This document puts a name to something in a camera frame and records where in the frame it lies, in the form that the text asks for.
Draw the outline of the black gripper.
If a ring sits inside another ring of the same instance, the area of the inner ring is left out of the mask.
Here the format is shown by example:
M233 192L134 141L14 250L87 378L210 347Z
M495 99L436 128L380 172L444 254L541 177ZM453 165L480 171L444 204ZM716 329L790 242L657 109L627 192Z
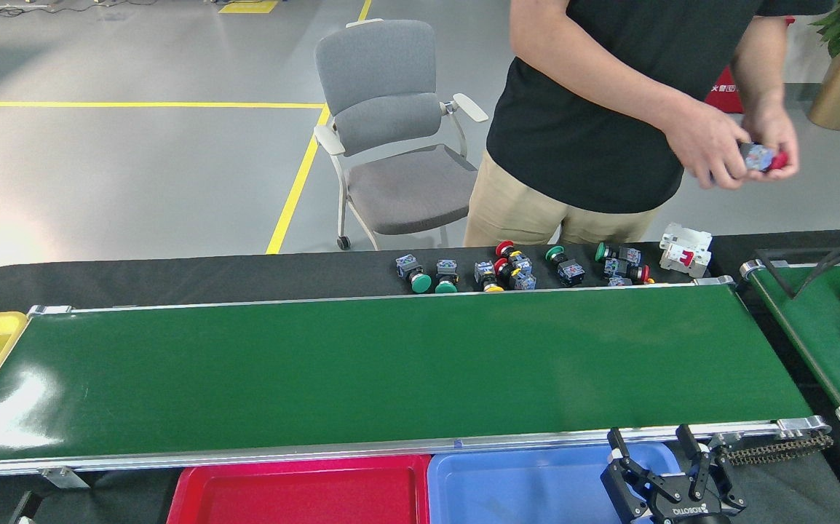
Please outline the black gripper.
M619 428L610 428L611 455L601 480L617 517L632 522L649 513L653 523L732 523L732 515L747 507L742 494L737 493L727 458L729 446L740 440L739 435L716 434L704 445L688 424L678 426L675 435L691 465L687 472L689 497L678 503L677 492L666 478L640 467L630 457ZM704 497L709 482L714 484L717 498Z

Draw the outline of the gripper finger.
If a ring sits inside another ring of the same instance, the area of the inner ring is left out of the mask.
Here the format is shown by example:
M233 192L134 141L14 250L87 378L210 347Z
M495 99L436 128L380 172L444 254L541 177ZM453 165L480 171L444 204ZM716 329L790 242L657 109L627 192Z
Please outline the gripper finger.
M15 509L9 517L8 523L11 524L31 524L34 523L35 515L35 493L33 491L26 491L20 497Z

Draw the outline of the person's right hand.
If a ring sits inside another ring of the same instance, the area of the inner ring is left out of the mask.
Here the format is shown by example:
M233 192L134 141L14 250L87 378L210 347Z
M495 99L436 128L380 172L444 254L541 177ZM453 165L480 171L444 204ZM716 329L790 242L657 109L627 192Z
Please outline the person's right hand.
M740 143L749 142L749 133L712 106L694 100L667 115L660 129L702 188L735 190L748 178Z

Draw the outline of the person's left hand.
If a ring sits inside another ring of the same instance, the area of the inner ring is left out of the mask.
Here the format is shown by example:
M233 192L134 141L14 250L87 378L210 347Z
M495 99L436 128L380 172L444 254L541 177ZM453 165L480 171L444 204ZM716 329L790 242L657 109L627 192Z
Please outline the person's left hand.
M750 170L748 181L770 182L789 179L801 169L799 140L795 126L787 113L782 99L766 96L760 100L742 99L744 115L742 140L759 143L776 152L783 152L787 162L779 169L759 172Z

